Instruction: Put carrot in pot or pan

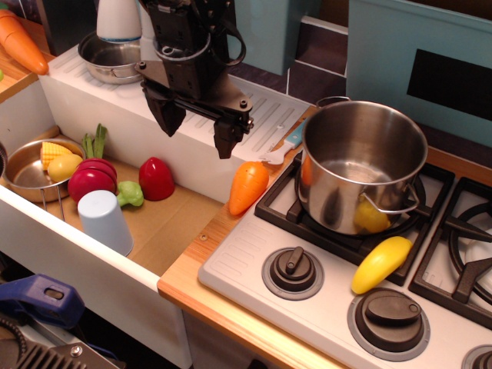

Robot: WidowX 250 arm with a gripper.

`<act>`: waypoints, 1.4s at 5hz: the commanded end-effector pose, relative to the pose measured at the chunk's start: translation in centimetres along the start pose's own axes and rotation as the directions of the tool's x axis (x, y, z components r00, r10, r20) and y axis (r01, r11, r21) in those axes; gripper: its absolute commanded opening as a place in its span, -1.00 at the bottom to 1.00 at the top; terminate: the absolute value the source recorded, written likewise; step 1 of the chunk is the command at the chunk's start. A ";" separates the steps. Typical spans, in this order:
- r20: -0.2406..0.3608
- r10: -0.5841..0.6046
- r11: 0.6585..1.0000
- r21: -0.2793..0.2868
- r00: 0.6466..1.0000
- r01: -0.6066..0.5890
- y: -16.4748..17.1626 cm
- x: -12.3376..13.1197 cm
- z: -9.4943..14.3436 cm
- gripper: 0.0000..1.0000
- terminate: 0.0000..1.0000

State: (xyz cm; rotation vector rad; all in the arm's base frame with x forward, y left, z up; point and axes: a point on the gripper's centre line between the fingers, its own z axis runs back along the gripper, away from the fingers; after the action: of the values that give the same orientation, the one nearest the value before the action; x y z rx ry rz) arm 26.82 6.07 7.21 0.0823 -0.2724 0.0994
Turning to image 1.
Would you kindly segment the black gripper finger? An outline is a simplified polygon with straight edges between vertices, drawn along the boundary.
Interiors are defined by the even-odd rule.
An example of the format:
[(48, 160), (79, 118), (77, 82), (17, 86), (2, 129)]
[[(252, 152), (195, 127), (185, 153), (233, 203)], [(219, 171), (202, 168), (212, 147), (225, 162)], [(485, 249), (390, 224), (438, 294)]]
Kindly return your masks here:
[(243, 128), (229, 118), (219, 118), (214, 123), (214, 145), (220, 159), (229, 159), (237, 143), (244, 136)]
[(175, 96), (165, 86), (143, 81), (141, 87), (156, 122), (168, 137), (172, 137), (185, 119), (185, 109), (176, 105)]

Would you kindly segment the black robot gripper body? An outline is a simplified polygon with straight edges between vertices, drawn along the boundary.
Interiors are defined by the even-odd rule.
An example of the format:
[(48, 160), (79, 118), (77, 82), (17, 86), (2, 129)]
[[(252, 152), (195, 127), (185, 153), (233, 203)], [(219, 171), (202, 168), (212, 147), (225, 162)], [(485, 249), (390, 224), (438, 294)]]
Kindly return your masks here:
[(143, 1), (155, 34), (156, 66), (140, 63), (143, 81), (165, 86), (177, 106), (217, 121), (229, 118), (251, 130), (250, 108), (236, 88), (224, 87), (227, 69), (240, 64), (246, 44), (232, 1)]

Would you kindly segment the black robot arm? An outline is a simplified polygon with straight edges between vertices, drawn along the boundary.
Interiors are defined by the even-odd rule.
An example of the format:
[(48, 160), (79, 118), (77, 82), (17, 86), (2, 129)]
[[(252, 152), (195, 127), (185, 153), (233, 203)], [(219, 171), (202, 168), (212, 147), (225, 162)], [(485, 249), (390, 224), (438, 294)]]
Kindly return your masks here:
[(155, 34), (157, 61), (141, 61), (142, 90), (161, 129), (172, 136), (188, 111), (214, 122), (214, 146), (228, 159), (250, 132), (252, 103), (228, 76), (240, 64), (246, 45), (235, 58), (228, 38), (242, 42), (232, 1), (143, 1)]

